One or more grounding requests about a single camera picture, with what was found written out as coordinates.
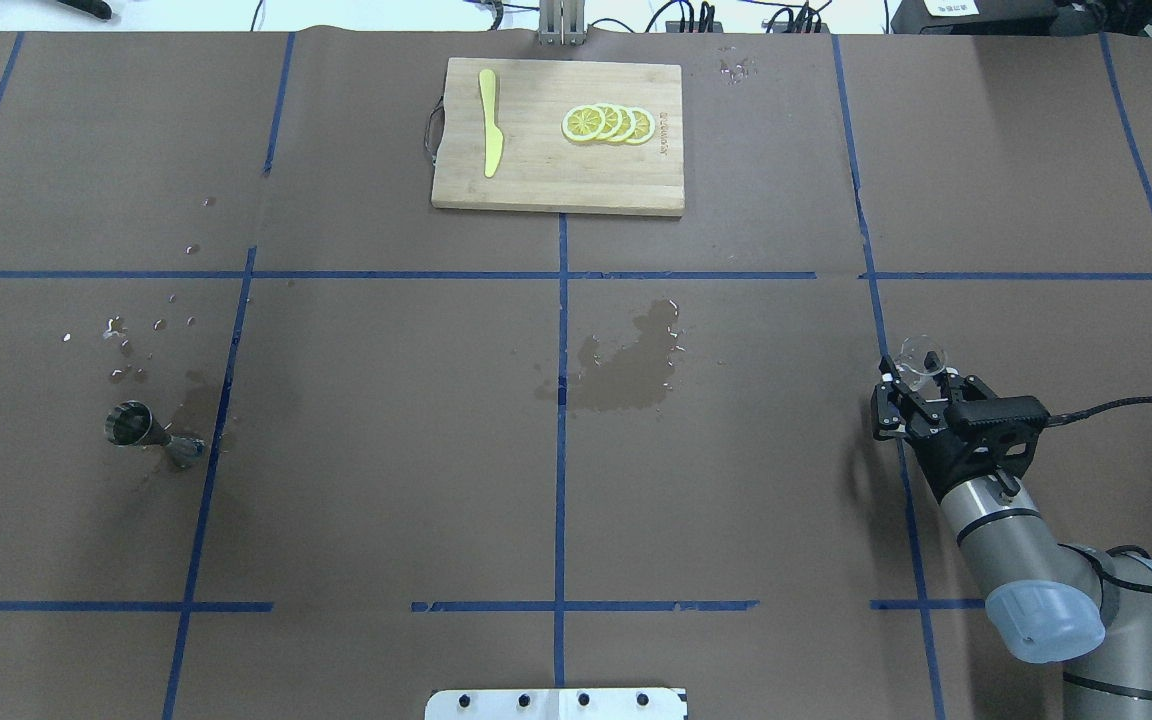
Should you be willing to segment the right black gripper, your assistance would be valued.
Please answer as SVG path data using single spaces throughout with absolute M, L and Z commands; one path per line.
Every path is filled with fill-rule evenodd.
M 993 400 L 996 392 L 977 376 L 955 367 L 941 372 L 941 397 L 947 406 Z M 941 503 L 952 488 L 984 477 L 1005 478 L 1005 493 L 1016 497 L 1036 455 L 1036 429 L 1020 420 L 987 427 L 950 427 L 942 423 L 942 402 L 893 372 L 882 372 L 870 395 L 870 433 L 876 441 L 911 439 L 916 464 Z

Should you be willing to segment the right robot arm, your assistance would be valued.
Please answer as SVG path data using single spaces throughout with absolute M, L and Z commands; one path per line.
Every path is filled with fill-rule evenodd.
M 1007 651 L 1060 665 L 1066 719 L 1152 719 L 1152 558 L 1058 541 L 1023 482 L 1043 430 L 1134 397 L 1049 414 L 1038 397 L 996 395 L 929 361 L 918 372 L 882 356 L 870 427 L 914 450 Z

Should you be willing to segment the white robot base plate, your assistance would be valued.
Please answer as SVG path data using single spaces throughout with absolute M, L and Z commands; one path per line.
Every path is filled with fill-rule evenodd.
M 425 719 L 687 719 L 684 689 L 593 687 L 453 689 L 426 702 Z

